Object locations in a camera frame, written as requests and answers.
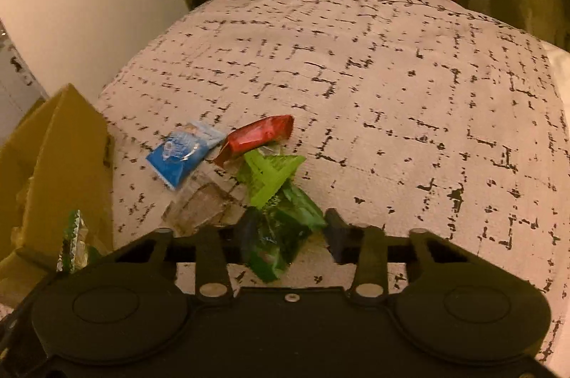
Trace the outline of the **dark green snack packet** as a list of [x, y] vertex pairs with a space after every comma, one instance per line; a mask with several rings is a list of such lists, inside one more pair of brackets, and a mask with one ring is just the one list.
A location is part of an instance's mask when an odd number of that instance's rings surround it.
[[288, 180], [263, 208], [251, 206], [240, 218], [243, 264], [264, 283], [279, 280], [305, 240], [326, 227], [319, 206]]

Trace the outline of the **light green snack packet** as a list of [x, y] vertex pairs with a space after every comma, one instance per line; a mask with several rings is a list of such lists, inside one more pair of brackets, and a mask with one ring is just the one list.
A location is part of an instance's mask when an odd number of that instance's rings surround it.
[[249, 205], [262, 209], [304, 161], [301, 155], [265, 155], [259, 148], [243, 155], [236, 179], [247, 187]]

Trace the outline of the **clear snack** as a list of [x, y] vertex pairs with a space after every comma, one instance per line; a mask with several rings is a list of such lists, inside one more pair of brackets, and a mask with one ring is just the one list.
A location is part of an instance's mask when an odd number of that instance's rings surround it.
[[89, 263], [88, 227], [80, 210], [72, 211], [64, 229], [62, 246], [58, 255], [58, 272], [74, 273], [85, 268]]

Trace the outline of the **clear plastic snack wrapper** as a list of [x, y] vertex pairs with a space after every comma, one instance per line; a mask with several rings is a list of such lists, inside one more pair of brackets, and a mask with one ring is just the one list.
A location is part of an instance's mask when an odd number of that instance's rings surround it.
[[161, 218], [179, 236], [190, 236], [204, 226], [236, 224], [242, 214], [242, 205], [216, 183], [193, 177], [168, 204]]

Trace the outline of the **blue snack packet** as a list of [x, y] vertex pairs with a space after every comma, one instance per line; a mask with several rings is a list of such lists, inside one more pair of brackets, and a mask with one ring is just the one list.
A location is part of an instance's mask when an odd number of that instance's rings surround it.
[[200, 121], [174, 129], [146, 160], [171, 190], [176, 190], [226, 135]]

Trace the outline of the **white patterned bed cover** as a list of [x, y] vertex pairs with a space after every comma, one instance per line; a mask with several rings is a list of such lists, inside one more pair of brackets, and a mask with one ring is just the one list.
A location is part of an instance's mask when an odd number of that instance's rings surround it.
[[210, 0], [103, 90], [116, 140], [114, 240], [159, 227], [173, 193], [147, 154], [191, 121], [291, 115], [295, 181], [392, 235], [426, 228], [542, 291], [539, 352], [569, 323], [569, 133], [542, 43], [447, 0]]

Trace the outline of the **red candy bar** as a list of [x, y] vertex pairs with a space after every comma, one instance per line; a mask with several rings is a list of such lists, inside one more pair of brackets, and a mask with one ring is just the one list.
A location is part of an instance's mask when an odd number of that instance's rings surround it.
[[257, 147], [288, 140], [293, 131], [294, 121], [292, 115], [274, 115], [233, 131], [225, 139], [219, 154], [213, 159], [213, 164], [223, 167], [226, 162]]

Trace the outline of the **brown cardboard box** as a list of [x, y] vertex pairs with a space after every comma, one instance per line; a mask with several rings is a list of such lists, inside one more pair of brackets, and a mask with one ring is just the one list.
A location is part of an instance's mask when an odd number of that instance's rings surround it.
[[102, 250], [113, 247], [113, 140], [105, 118], [67, 85], [1, 148], [1, 303], [16, 307], [56, 269], [80, 212]]

